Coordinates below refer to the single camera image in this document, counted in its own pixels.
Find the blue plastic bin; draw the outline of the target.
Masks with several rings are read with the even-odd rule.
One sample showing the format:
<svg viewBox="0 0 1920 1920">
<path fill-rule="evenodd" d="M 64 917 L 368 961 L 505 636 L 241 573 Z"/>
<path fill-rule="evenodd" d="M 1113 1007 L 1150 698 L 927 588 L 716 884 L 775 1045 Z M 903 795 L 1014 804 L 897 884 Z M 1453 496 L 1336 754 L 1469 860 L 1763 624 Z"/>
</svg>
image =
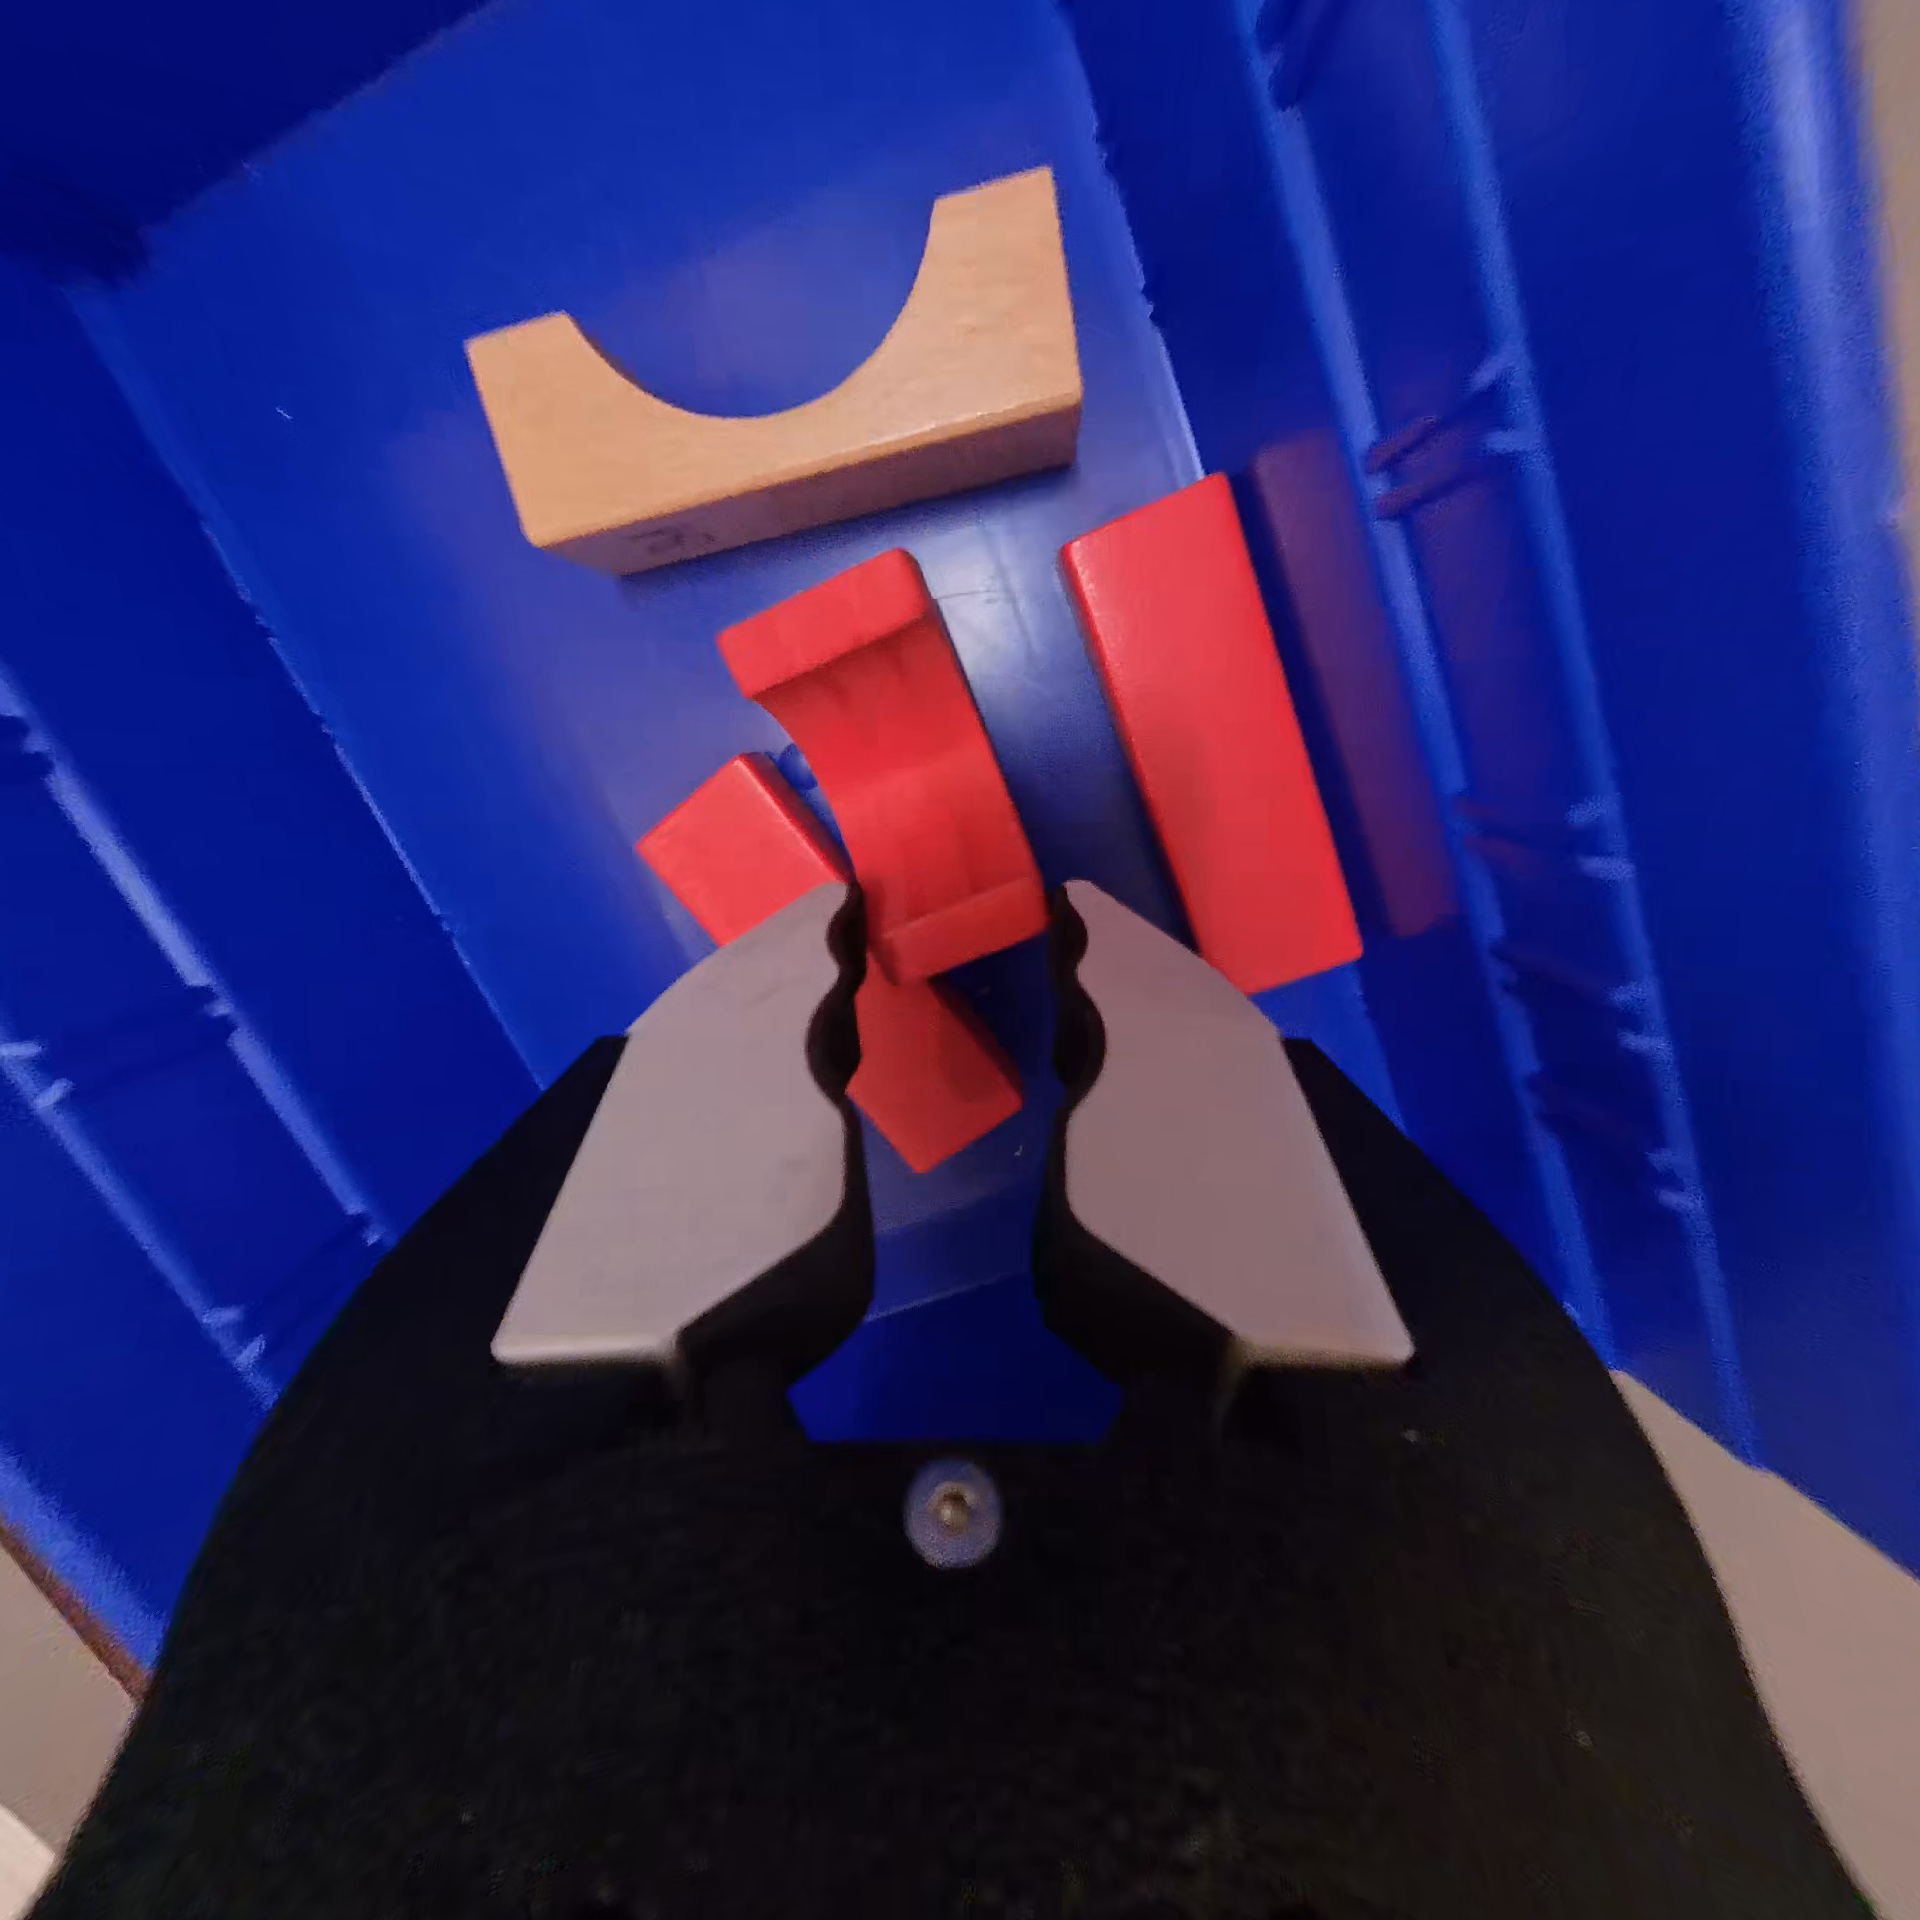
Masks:
<svg viewBox="0 0 1920 1920">
<path fill-rule="evenodd" d="M 1916 1571 L 1916 452 L 1864 3 L 5 3 L 5 1522 L 153 1666 L 349 1294 L 704 954 L 723 628 L 924 567 L 1191 935 L 1063 548 L 1230 482 L 1360 958 L 1261 995 Z M 1075 462 L 610 577 L 470 337 L 771 413 L 1046 167 Z"/>
</svg>

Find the natural wooden arch block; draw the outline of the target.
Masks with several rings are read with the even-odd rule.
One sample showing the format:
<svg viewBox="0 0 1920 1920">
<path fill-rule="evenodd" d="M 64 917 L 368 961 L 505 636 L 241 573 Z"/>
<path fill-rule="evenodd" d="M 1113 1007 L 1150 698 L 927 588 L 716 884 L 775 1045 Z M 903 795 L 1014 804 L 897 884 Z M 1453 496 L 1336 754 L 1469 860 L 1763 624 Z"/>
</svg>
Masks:
<svg viewBox="0 0 1920 1920">
<path fill-rule="evenodd" d="M 1048 165 L 938 198 L 897 320 L 805 404 L 687 409 L 568 311 L 465 351 L 523 533 L 614 577 L 1068 468 L 1087 399 Z"/>
</svg>

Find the small red block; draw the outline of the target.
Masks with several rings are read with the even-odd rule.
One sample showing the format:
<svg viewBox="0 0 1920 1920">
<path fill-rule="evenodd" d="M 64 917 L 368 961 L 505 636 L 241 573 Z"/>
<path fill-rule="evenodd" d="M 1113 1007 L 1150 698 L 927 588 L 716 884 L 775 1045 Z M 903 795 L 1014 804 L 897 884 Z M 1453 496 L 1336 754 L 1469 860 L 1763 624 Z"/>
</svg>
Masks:
<svg viewBox="0 0 1920 1920">
<path fill-rule="evenodd" d="M 636 852 L 721 946 L 812 889 L 853 879 L 846 852 L 762 752 L 727 761 Z M 849 1094 L 913 1172 L 1020 1112 L 1018 1068 L 949 985 L 897 982 L 873 958 L 857 1021 L 861 1068 Z"/>
</svg>

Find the red arch block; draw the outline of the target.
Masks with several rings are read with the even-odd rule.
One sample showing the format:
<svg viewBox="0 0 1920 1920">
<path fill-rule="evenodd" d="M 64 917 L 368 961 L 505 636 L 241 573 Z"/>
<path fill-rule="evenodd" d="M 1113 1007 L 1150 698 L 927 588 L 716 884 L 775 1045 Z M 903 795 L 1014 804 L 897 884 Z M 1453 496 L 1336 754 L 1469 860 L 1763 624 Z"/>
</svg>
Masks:
<svg viewBox="0 0 1920 1920">
<path fill-rule="evenodd" d="M 827 793 L 883 971 L 927 982 L 1044 932 L 1039 855 L 909 549 L 734 622 L 719 652 Z"/>
</svg>

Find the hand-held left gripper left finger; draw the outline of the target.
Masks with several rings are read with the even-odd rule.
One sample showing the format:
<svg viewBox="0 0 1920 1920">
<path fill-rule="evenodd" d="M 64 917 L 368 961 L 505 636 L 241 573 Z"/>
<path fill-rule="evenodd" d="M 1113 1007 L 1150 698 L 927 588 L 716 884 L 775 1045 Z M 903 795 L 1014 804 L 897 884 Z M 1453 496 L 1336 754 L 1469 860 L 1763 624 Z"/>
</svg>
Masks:
<svg viewBox="0 0 1920 1920">
<path fill-rule="evenodd" d="M 493 1331 L 517 1371 L 801 1379 L 875 1297 L 853 1107 L 864 902 L 830 879 L 712 949 L 627 1030 Z"/>
</svg>

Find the long red rectangular block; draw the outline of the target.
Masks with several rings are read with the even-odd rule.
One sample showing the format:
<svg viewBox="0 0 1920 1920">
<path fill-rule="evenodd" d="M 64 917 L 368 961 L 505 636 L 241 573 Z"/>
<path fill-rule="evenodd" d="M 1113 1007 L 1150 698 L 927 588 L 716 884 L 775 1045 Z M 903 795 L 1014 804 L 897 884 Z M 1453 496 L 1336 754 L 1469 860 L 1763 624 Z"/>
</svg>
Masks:
<svg viewBox="0 0 1920 1920">
<path fill-rule="evenodd" d="M 1068 539 L 1061 571 L 1201 956 L 1246 995 L 1357 963 L 1357 907 L 1230 478 Z"/>
</svg>

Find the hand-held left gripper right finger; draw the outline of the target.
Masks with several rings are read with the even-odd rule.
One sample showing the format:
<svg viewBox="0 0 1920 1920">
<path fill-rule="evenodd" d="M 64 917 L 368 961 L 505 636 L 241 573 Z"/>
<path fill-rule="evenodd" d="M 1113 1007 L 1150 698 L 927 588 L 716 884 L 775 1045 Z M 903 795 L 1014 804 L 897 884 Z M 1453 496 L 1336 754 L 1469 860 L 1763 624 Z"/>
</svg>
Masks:
<svg viewBox="0 0 1920 1920">
<path fill-rule="evenodd" d="M 1043 1319 L 1108 1379 L 1391 1376 L 1415 1357 L 1274 1023 L 1087 877 L 1050 899 Z"/>
</svg>

